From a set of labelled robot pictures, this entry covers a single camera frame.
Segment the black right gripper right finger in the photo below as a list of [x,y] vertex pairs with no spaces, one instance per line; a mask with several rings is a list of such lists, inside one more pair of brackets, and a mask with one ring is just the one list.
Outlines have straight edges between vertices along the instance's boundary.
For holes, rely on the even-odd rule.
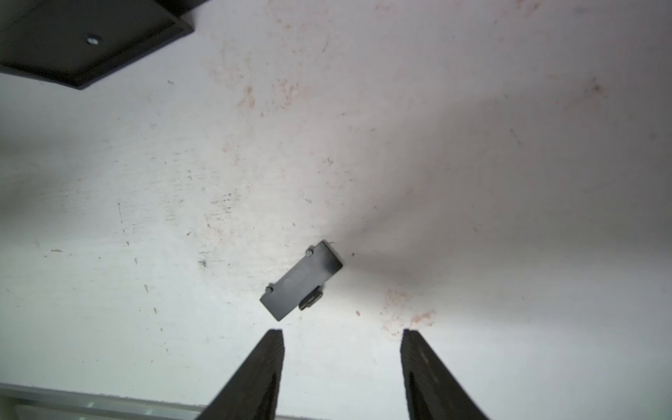
[[420,332],[404,330],[401,362],[411,419],[488,419]]

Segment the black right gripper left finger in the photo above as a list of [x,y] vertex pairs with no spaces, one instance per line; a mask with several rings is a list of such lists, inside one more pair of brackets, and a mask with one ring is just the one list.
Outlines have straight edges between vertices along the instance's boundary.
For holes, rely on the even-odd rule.
[[285,358],[283,338],[280,329],[266,332],[197,419],[275,419]]

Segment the black square alarm clock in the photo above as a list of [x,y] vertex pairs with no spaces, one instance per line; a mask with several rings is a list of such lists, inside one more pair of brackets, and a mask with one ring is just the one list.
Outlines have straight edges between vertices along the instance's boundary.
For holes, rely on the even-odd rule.
[[194,31],[201,0],[1,3],[1,71],[82,90]]

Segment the black battery cover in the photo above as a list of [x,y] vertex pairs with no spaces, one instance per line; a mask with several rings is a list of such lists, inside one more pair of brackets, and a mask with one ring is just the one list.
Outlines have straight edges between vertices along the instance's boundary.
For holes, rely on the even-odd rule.
[[324,294],[326,283],[344,266],[328,241],[308,247],[304,256],[280,280],[269,283],[260,297],[261,304],[276,321],[294,309],[313,306]]

